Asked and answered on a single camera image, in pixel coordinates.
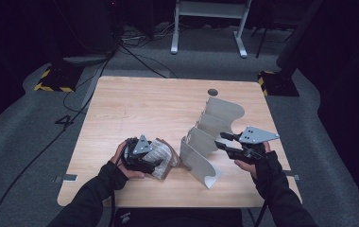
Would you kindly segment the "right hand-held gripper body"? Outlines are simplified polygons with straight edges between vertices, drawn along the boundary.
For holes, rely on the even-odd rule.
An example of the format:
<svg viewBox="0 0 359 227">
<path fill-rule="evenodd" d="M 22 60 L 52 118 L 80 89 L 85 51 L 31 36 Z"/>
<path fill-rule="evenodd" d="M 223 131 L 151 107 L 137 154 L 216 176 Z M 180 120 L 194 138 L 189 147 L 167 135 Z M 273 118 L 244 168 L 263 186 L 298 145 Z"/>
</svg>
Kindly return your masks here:
<svg viewBox="0 0 359 227">
<path fill-rule="evenodd" d="M 264 131 L 255 127 L 247 126 L 241 133 L 239 142 L 240 148 L 233 148 L 234 152 L 228 152 L 232 160 L 240 160 L 247 164 L 256 164 L 264 158 L 264 142 L 279 139 L 277 133 Z"/>
</svg>

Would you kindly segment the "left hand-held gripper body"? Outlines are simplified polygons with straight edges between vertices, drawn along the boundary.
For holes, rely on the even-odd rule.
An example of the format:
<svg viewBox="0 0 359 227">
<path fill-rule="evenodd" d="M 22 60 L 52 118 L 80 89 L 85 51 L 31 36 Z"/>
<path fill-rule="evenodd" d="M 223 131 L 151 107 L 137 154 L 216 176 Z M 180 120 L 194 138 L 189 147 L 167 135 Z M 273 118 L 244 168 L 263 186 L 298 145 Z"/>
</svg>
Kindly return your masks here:
<svg viewBox="0 0 359 227">
<path fill-rule="evenodd" d="M 143 160 L 143 157 L 152 150 L 151 143 L 143 134 L 140 137 L 129 138 L 126 142 L 122 156 L 123 165 L 126 169 L 144 173 L 145 168 L 155 167 Z"/>
</svg>

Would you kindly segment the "grey striped knitted cloth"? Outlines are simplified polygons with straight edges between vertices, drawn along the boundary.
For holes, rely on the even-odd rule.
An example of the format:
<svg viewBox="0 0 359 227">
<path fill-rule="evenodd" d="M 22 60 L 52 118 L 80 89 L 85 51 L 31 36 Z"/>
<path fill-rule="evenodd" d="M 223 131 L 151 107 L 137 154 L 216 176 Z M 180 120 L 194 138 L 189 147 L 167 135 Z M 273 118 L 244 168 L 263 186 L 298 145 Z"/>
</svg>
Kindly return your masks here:
<svg viewBox="0 0 359 227">
<path fill-rule="evenodd" d="M 151 175 L 164 180 L 172 168 L 180 167 L 181 160 L 176 151 L 163 139 L 156 138 L 151 143 L 152 150 L 143 157 L 143 160 L 158 165 Z"/>
</svg>

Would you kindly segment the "grey expandable metal rack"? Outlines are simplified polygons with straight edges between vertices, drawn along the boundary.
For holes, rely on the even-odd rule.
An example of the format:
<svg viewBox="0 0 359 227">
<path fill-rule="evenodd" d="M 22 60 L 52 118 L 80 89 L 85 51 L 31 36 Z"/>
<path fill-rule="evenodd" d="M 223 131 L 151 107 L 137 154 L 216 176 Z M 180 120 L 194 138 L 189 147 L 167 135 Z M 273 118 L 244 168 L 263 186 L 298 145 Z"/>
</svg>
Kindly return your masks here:
<svg viewBox="0 0 359 227">
<path fill-rule="evenodd" d="M 210 97 L 196 124 L 181 139 L 179 157 L 190 173 L 210 189 L 221 176 L 221 170 L 209 160 L 217 151 L 215 139 L 220 132 L 232 132 L 232 123 L 243 117 L 244 108 L 227 100 Z"/>
</svg>

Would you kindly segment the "person's left hand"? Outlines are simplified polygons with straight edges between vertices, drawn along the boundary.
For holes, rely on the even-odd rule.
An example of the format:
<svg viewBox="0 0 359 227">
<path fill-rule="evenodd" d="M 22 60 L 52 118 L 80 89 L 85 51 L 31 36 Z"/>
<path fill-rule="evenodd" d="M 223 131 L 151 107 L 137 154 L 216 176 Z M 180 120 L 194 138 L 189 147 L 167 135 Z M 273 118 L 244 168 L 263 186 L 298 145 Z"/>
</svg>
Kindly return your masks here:
<svg viewBox="0 0 359 227">
<path fill-rule="evenodd" d="M 111 162 L 114 163 L 129 179 L 143 179 L 145 174 L 140 171 L 128 170 L 122 165 L 121 154 L 125 149 L 126 141 L 123 141 L 117 148 L 115 154 L 111 157 Z"/>
</svg>

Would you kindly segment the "person's right hand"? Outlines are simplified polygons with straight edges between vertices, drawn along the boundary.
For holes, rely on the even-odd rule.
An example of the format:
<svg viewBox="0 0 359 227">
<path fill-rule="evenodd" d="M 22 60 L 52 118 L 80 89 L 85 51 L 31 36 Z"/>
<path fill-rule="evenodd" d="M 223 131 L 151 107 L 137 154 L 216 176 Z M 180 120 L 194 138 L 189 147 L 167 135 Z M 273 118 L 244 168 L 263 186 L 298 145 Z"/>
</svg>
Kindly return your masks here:
<svg viewBox="0 0 359 227">
<path fill-rule="evenodd" d="M 268 142 L 264 142 L 265 153 L 271 152 L 271 148 Z M 234 163 L 239 166 L 241 169 L 249 172 L 254 179 L 258 179 L 256 172 L 256 165 L 250 165 L 240 160 L 235 160 Z"/>
</svg>

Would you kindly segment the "dark tripod stand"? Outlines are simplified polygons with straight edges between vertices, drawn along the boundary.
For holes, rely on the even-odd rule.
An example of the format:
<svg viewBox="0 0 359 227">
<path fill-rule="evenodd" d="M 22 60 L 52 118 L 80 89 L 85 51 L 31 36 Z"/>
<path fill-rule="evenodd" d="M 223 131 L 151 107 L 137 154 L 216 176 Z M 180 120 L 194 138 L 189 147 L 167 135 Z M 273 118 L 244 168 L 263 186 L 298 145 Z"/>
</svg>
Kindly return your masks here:
<svg viewBox="0 0 359 227">
<path fill-rule="evenodd" d="M 254 36 L 259 30 L 263 31 L 262 37 L 259 42 L 258 50 L 256 53 L 256 58 L 260 56 L 262 47 L 264 43 L 267 41 L 266 34 L 268 30 L 277 30 L 277 31 L 286 31 L 289 35 L 283 40 L 273 40 L 273 43 L 278 42 L 279 44 L 284 44 L 289 41 L 289 39 L 293 36 L 296 28 L 298 27 L 297 23 L 292 23 L 289 20 L 285 19 L 272 19 L 271 21 L 266 21 L 253 29 L 251 36 Z"/>
</svg>

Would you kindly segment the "black slanted pole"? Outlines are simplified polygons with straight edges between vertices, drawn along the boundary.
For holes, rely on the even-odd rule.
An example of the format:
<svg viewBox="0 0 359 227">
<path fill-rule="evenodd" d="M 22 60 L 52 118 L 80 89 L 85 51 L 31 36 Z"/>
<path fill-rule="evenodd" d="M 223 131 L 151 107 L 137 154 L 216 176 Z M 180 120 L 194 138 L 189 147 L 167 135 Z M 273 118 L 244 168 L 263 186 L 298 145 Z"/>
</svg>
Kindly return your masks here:
<svg viewBox="0 0 359 227">
<path fill-rule="evenodd" d="M 291 79 L 302 60 L 306 57 L 309 50 L 308 43 L 314 31 L 316 14 L 323 1 L 314 0 L 277 58 L 276 64 L 281 68 L 280 76 L 282 78 Z"/>
</svg>

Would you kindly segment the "black yellow striped base plate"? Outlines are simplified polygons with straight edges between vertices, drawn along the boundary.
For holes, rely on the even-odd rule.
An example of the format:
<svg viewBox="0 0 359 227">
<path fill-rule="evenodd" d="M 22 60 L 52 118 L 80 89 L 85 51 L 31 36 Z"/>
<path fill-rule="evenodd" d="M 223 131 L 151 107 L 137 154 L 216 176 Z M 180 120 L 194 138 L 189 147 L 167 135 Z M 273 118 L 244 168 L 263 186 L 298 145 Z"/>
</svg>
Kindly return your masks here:
<svg viewBox="0 0 359 227">
<path fill-rule="evenodd" d="M 50 65 L 41 75 L 34 90 L 65 93 L 74 92 L 77 89 L 77 83 L 83 70 L 83 67 L 66 66 L 57 68 Z"/>
<path fill-rule="evenodd" d="M 261 71 L 257 79 L 265 96 L 299 96 L 293 80 L 280 72 Z"/>
</svg>

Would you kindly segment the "metal table bracket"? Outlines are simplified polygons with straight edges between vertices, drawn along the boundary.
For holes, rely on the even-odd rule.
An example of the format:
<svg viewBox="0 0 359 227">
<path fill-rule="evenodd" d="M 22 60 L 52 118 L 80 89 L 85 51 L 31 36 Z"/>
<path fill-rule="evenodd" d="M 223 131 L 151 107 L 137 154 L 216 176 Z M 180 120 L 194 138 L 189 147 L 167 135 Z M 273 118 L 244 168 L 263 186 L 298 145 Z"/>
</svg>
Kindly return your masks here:
<svg viewBox="0 0 359 227">
<path fill-rule="evenodd" d="M 295 181 L 300 181 L 299 174 L 295 174 L 292 170 L 284 170 L 284 174 L 288 177 L 293 177 Z"/>
<path fill-rule="evenodd" d="M 63 176 L 57 176 L 54 180 L 54 183 L 64 183 L 64 182 L 76 182 L 76 174 L 65 174 Z"/>
</svg>

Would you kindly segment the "white desk frame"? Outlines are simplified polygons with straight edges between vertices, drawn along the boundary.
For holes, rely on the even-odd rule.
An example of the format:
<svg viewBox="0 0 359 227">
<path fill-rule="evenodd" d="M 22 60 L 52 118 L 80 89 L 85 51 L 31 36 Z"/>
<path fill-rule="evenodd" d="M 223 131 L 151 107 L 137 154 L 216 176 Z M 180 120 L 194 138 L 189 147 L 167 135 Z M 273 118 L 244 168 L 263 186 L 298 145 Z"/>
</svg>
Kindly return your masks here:
<svg viewBox="0 0 359 227">
<path fill-rule="evenodd" d="M 240 57 L 246 58 L 248 52 L 242 41 L 242 34 L 248 17 L 250 4 L 251 0 L 246 0 L 245 3 L 237 4 L 176 0 L 174 11 L 174 33 L 170 52 L 173 55 L 179 52 L 180 16 L 238 19 L 240 24 L 238 29 L 233 32 L 233 37 Z"/>
</svg>

